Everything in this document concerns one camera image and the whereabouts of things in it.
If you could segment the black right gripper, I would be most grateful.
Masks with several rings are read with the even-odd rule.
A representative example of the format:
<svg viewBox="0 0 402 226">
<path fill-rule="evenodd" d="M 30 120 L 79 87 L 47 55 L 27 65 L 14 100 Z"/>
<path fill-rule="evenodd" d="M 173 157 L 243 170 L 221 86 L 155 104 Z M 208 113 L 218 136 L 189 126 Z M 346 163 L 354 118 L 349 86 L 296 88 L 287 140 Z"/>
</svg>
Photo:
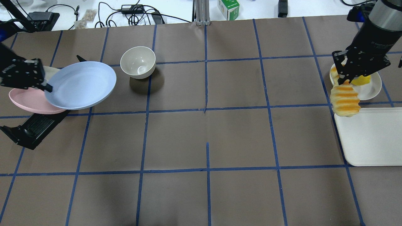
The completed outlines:
<svg viewBox="0 0 402 226">
<path fill-rule="evenodd" d="M 368 76 L 388 67 L 387 53 L 391 49 L 391 30 L 359 30 L 352 43 L 343 51 L 333 52 L 337 84 L 349 83 L 361 75 Z"/>
</svg>

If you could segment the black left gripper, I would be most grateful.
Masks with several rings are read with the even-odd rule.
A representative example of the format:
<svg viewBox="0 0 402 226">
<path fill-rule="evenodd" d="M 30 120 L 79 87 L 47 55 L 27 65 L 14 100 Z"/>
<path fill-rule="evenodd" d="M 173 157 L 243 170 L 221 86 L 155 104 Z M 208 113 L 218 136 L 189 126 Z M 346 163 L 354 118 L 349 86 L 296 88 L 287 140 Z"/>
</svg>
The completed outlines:
<svg viewBox="0 0 402 226">
<path fill-rule="evenodd" d="M 49 93 L 53 91 L 53 86 L 45 83 L 42 60 L 26 60 L 3 43 L 0 44 L 0 77 L 1 86 L 16 89 L 37 88 Z"/>
</svg>

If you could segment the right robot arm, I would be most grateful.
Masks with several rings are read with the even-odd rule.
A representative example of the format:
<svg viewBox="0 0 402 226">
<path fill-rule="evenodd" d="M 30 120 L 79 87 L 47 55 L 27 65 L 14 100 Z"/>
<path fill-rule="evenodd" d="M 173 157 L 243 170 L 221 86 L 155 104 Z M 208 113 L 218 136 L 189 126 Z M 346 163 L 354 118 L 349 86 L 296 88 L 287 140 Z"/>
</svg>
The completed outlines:
<svg viewBox="0 0 402 226">
<path fill-rule="evenodd" d="M 362 26 L 344 51 L 332 53 L 339 74 L 337 85 L 359 76 L 369 76 L 390 65 L 387 53 L 402 34 L 400 0 L 378 0 L 353 6 L 347 15 Z"/>
</svg>

